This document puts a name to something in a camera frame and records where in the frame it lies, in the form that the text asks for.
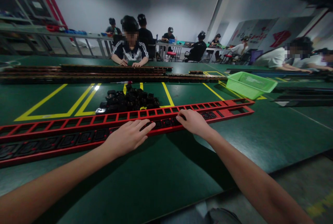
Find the floor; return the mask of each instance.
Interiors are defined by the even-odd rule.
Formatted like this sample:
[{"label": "floor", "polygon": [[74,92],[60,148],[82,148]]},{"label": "floor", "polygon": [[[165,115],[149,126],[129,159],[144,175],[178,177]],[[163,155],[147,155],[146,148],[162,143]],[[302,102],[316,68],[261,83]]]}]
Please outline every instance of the floor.
[{"label": "floor", "polygon": [[[315,223],[333,223],[333,161],[319,155],[279,171],[272,177],[306,210]],[[178,223],[179,218],[190,212],[203,218],[206,211],[213,208],[225,208],[234,212],[243,224],[266,223],[243,194],[239,190],[233,190],[149,224]]]}]

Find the green workbench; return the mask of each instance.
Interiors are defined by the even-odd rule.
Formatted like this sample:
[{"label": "green workbench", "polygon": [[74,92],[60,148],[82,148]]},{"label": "green workbench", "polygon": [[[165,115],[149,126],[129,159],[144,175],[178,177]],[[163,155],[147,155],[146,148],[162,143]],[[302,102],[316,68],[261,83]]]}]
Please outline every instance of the green workbench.
[{"label": "green workbench", "polygon": [[[0,61],[21,65],[113,65],[110,60],[37,56],[2,56]],[[202,70],[212,75],[224,75],[227,68],[235,67],[161,62],[148,65],[173,66],[174,73]],[[279,86],[332,87],[324,82],[276,80]],[[134,86],[143,86],[148,93],[154,93],[163,106],[240,97],[220,83]],[[108,90],[123,90],[123,87],[122,84],[0,85],[0,125],[93,114]],[[251,116],[211,126],[268,173],[333,148],[332,108],[281,108],[270,102],[275,96],[271,93],[259,98],[251,106],[255,110]],[[0,169],[0,195],[82,154]],[[179,131],[149,137],[134,152],[81,182],[37,223],[144,223],[234,187],[230,174],[212,148],[201,138]]]}]

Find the chair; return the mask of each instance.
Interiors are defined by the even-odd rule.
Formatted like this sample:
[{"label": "chair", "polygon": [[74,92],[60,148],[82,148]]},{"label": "chair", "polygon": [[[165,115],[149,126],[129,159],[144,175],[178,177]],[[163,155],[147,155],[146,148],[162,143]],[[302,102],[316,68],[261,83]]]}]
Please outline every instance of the chair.
[{"label": "chair", "polygon": [[250,59],[250,62],[248,65],[252,65],[258,56],[261,56],[262,54],[264,53],[263,50],[254,50],[254,51],[251,51],[251,59]]}]

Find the forearm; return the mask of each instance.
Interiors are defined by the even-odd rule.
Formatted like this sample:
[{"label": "forearm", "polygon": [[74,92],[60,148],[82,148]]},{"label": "forearm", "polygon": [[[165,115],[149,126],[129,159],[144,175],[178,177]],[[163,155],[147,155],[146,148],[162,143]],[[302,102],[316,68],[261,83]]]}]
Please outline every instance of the forearm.
[{"label": "forearm", "polygon": [[144,58],[139,62],[139,64],[143,66],[143,65],[145,65],[148,61],[149,61],[149,59],[148,59],[147,57],[144,57]]},{"label": "forearm", "polygon": [[31,223],[79,182],[114,158],[98,147],[0,197],[1,223]]},{"label": "forearm", "polygon": [[279,184],[215,130],[206,139],[239,189],[268,223],[313,223]]}]

